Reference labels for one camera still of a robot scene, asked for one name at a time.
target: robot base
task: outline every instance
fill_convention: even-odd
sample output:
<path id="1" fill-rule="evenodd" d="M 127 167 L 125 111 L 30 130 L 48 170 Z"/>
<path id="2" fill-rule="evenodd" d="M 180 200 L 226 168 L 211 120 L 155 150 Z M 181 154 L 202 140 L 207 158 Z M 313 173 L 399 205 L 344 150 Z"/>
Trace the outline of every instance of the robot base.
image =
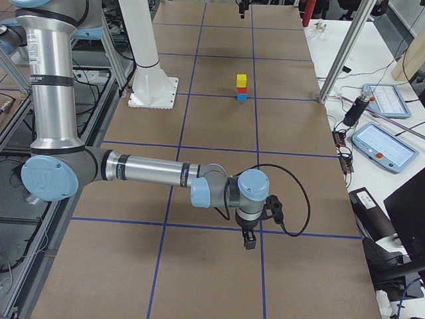
<path id="1" fill-rule="evenodd" d="M 156 70 L 153 74 L 149 73 L 148 70 L 137 70 L 128 106 L 172 109 L 179 79 L 167 77 L 161 69 Z"/>

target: cardboard floor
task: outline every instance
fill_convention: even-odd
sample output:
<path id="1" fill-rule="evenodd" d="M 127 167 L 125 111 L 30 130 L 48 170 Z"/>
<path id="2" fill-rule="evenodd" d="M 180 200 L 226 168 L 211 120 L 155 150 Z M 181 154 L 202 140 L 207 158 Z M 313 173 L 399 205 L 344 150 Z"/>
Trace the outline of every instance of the cardboard floor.
<path id="1" fill-rule="evenodd" d="M 235 4 L 166 1 L 153 27 L 161 67 L 179 77 L 174 109 L 122 99 L 103 147 L 228 174 L 282 165 L 309 195 L 309 227 L 291 238 L 263 222 L 245 251 L 234 219 L 191 207 L 188 189 L 94 183 L 31 318 L 380 318 L 298 10 L 254 5 L 242 20 Z M 245 102 L 238 73 L 248 75 Z M 264 171 L 298 231 L 301 190 Z"/>

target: desk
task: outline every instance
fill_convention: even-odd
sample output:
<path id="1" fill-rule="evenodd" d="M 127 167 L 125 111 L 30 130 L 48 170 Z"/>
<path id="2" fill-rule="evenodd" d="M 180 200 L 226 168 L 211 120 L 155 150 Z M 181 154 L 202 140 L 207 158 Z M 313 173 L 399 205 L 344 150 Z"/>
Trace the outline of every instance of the desk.
<path id="1" fill-rule="evenodd" d="M 180 78 L 174 109 L 128 108 L 123 99 L 103 147 L 220 163 L 229 174 L 281 164 L 309 193 L 307 233 L 289 238 L 265 222 L 256 250 L 245 251 L 234 221 L 191 207 L 187 189 L 94 183 L 33 319 L 380 318 L 325 108 L 312 98 L 319 87 L 298 9 L 254 5 L 248 13 L 241 20 L 235 4 L 162 2 L 154 31 L 162 68 Z M 248 75 L 245 102 L 235 98 L 237 73 Z M 301 229 L 300 189 L 265 172 L 286 227 Z"/>
<path id="2" fill-rule="evenodd" d="M 322 78 L 327 76 L 337 51 L 339 50 L 343 38 L 349 28 L 350 22 L 325 21 L 327 27 L 324 33 L 314 31 L 314 24 L 316 22 L 317 20 L 312 20 L 310 22 L 309 27 L 305 29 L 305 35 L 308 39 L 308 45 L 317 77 Z M 380 70 L 373 74 L 363 74 L 358 76 L 347 76 L 347 74 L 342 73 L 339 76 L 340 79 L 335 84 L 335 90 L 342 93 L 343 96 L 354 100 L 358 95 L 360 95 L 361 89 L 341 87 L 362 87 L 364 83 L 377 83 L 381 78 L 381 83 L 383 84 L 401 83 L 395 82 L 392 79 L 391 70 L 396 64 L 392 61 L 393 56 L 386 47 L 376 27 L 373 23 L 366 23 L 345 65 L 352 69 L 350 74 L 371 73 L 386 66 L 388 66 L 388 69 Z M 417 99 L 417 96 L 409 84 L 400 85 L 399 89 L 405 100 Z M 345 112 L 343 111 L 341 102 L 338 99 L 329 98 L 325 105 L 327 113 L 330 116 L 334 116 L 338 122 L 343 119 Z M 344 103 L 346 110 L 348 110 L 350 106 L 350 103 Z M 396 120 L 397 122 L 407 127 L 411 127 L 425 121 L 425 109 L 420 102 L 408 103 L 408 107 L 412 112 L 412 117 L 405 120 Z M 401 132 L 400 128 L 397 128 L 396 126 L 393 126 L 379 118 L 374 118 L 368 112 L 365 112 L 361 116 L 357 127 L 361 128 L 371 121 L 378 123 L 393 134 Z M 425 134 L 425 124 L 417 127 L 415 130 L 421 134 Z M 355 171 L 352 173 L 352 180 L 348 190 L 351 191 L 360 187 L 366 187 L 384 211 L 384 199 L 425 167 L 424 140 L 421 140 L 407 132 L 403 133 L 400 138 L 420 152 L 420 155 L 400 174 L 393 174 L 381 169 L 357 149 L 353 149 L 353 167 Z M 390 249 L 388 242 L 384 244 L 385 248 Z M 403 305 L 406 306 L 406 309 L 402 311 L 401 318 L 423 316 L 425 313 L 424 299 L 409 300 L 406 304 L 403 303 Z M 396 303 L 393 303 L 392 307 L 396 309 Z"/>

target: black chair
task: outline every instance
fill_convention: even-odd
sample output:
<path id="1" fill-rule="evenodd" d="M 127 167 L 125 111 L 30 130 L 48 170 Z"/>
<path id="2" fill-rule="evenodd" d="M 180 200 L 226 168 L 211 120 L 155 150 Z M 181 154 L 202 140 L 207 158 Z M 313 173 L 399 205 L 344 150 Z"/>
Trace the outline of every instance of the black chair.
<path id="1" fill-rule="evenodd" d="M 352 14 L 354 11 L 359 9 L 361 0 L 338 0 L 338 4 L 342 10 L 348 10 L 347 13 L 342 15 L 339 20 L 353 20 Z M 378 5 L 375 5 L 372 9 L 371 15 L 374 17 L 379 17 L 386 12 L 388 8 L 388 0 L 383 0 Z"/>

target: black monitor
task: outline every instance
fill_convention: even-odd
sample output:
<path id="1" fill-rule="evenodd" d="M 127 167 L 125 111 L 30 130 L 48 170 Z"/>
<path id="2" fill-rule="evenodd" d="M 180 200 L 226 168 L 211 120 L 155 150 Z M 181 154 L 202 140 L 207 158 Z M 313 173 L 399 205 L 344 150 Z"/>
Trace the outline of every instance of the black monitor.
<path id="1" fill-rule="evenodd" d="M 384 205 L 412 261 L 403 265 L 405 271 L 425 278 L 425 169 L 388 196 Z"/>

